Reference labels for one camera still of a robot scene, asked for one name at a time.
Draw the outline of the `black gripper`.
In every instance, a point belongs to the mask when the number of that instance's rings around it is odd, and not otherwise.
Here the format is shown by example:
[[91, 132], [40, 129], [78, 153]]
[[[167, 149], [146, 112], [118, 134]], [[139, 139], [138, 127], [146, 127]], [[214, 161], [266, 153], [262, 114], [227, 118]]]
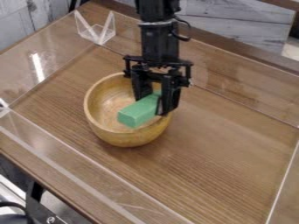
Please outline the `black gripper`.
[[163, 76], [159, 80], [162, 93], [156, 103], [156, 114], [167, 116], [178, 106], [182, 87], [191, 85], [191, 67], [188, 60], [179, 58], [179, 41], [190, 41], [190, 37], [179, 35], [179, 22], [170, 20], [159, 23], [142, 23], [142, 55], [124, 57], [126, 77], [131, 77], [135, 99], [139, 101], [154, 92], [152, 82], [146, 74], [132, 73], [131, 62], [148, 72], [151, 67], [170, 67], [176, 74]]

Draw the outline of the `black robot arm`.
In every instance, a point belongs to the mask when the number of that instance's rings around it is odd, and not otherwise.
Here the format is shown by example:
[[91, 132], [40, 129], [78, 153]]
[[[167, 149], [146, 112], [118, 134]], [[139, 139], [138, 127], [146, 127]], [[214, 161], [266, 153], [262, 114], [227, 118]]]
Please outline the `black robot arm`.
[[132, 81], [135, 99], [144, 99], [154, 92], [152, 83], [162, 85], [156, 101], [158, 116], [167, 116], [180, 101], [182, 87], [191, 85], [192, 62], [180, 59], [179, 41], [190, 37], [179, 35], [179, 23], [190, 23], [175, 15], [180, 0], [135, 0], [140, 16], [142, 55], [126, 55], [126, 77]]

